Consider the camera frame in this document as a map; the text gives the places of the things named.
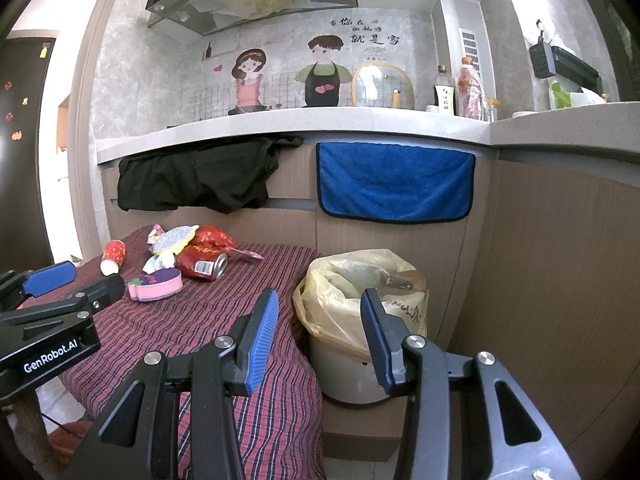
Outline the red herbal tea can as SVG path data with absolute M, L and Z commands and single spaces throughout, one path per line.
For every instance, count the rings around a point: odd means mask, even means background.
M 224 274 L 227 264 L 228 255 L 223 250 L 198 245 L 186 246 L 176 259 L 183 276 L 210 282 Z

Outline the white blue wrapper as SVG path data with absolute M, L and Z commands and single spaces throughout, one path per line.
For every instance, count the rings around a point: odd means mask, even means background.
M 159 270 L 172 269 L 175 266 L 175 263 L 175 254 L 168 250 L 167 252 L 160 252 L 157 255 L 152 255 L 152 257 L 144 264 L 142 271 L 144 274 L 153 274 Z

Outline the red plastic bag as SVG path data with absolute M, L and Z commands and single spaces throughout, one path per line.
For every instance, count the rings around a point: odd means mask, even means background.
M 197 228 L 190 244 L 220 252 L 230 252 L 236 247 L 235 240 L 231 236 L 212 224 L 204 224 Z

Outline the colourful snack wrapper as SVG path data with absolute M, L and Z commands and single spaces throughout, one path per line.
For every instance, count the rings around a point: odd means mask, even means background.
M 148 245 L 152 255 L 171 252 L 179 255 L 190 241 L 194 239 L 199 226 L 176 226 L 165 231 L 159 224 L 154 224 L 148 235 Z

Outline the pink plastic spoon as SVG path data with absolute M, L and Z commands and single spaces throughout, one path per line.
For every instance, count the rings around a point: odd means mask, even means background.
M 224 246 L 221 251 L 228 255 L 229 258 L 241 258 L 252 261 L 262 261 L 264 257 L 258 252 L 253 252 L 248 249 L 240 249 L 237 247 Z

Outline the white trash bin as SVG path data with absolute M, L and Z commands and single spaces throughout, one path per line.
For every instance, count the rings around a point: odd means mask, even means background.
M 321 391 L 329 399 L 343 404 L 369 405 L 388 398 L 378 384 L 371 363 L 356 361 L 314 337 L 310 338 L 309 357 Z

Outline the yellowish plastic bin liner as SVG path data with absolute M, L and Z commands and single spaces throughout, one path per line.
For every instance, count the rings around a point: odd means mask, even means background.
M 293 294 L 299 321 L 315 341 L 369 362 L 360 300 L 373 289 L 385 311 L 402 318 L 410 333 L 427 335 L 430 289 L 426 276 L 388 249 L 363 249 L 321 257 Z

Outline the red plaid tablecloth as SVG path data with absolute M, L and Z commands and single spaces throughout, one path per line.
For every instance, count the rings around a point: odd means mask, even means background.
M 118 275 L 126 284 L 142 263 L 141 234 L 125 244 Z M 233 263 L 211 283 L 148 304 L 126 289 L 92 314 L 101 347 L 62 374 L 86 384 L 81 396 L 94 424 L 67 464 L 40 424 L 36 390 L 3 402 L 16 409 L 17 443 L 35 471 L 46 479 L 322 478 L 320 390 L 292 329 L 294 282 L 312 252 L 258 252 L 264 260 Z M 265 288 L 279 297 L 266 374 L 251 396 L 232 396 L 222 377 L 232 325 Z

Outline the black hanging cloth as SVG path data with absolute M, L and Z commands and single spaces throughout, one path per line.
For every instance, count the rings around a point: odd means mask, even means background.
M 117 205 L 124 211 L 202 207 L 221 214 L 259 209 L 280 154 L 303 145 L 297 134 L 210 140 L 130 155 L 118 163 Z

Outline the blue microfiber towel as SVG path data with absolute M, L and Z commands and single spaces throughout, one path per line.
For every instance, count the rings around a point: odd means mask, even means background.
M 390 143 L 316 146 L 317 196 L 330 217 L 386 224 L 454 222 L 471 211 L 476 157 Z

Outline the dark fridge door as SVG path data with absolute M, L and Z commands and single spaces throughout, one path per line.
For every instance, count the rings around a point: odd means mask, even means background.
M 1 270 L 38 270 L 53 263 L 39 185 L 38 132 L 44 82 L 55 40 L 8 39 L 0 72 Z

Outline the glass pot lid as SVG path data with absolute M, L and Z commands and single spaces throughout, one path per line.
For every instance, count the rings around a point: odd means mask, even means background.
M 352 105 L 413 110 L 416 106 L 413 84 L 396 65 L 373 61 L 359 66 L 350 84 Z

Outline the clear sauce bottle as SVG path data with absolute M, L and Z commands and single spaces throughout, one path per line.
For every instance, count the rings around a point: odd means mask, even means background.
M 434 83 L 434 104 L 442 113 L 454 115 L 454 96 L 456 95 L 456 81 L 447 66 L 437 66 L 437 77 Z

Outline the red patterned bottle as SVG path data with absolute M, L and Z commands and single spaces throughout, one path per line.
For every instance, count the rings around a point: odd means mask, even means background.
M 462 117 L 482 120 L 485 110 L 485 93 L 480 74 L 472 58 L 464 56 L 457 79 L 458 114 Z

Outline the white stone countertop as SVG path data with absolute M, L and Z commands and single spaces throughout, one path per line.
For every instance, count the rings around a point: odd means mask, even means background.
M 559 146 L 637 155 L 639 104 L 620 102 L 563 108 L 492 124 L 420 110 L 353 106 L 288 108 L 190 122 L 143 136 L 99 140 L 96 159 L 105 164 L 168 146 L 232 136 L 322 132 L 425 136 L 488 148 Z

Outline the cartoon couple wall sticker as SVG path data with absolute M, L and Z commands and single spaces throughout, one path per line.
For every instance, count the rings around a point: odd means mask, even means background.
M 189 96 L 193 117 L 353 106 L 355 70 L 373 61 L 396 65 L 387 59 L 387 49 L 398 47 L 401 36 L 386 32 L 378 18 L 345 15 L 332 18 L 329 26 L 326 34 L 315 32 L 305 41 L 294 29 L 277 32 L 258 47 L 236 52 L 216 54 L 209 44 L 202 54 L 202 79 Z

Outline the black wall rack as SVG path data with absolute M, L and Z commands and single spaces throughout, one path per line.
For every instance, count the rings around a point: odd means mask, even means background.
M 541 20 L 536 21 L 536 27 L 539 32 L 537 42 L 528 49 L 534 75 L 539 79 L 561 76 L 579 87 L 600 94 L 602 79 L 599 72 L 577 55 L 544 40 L 544 24 Z

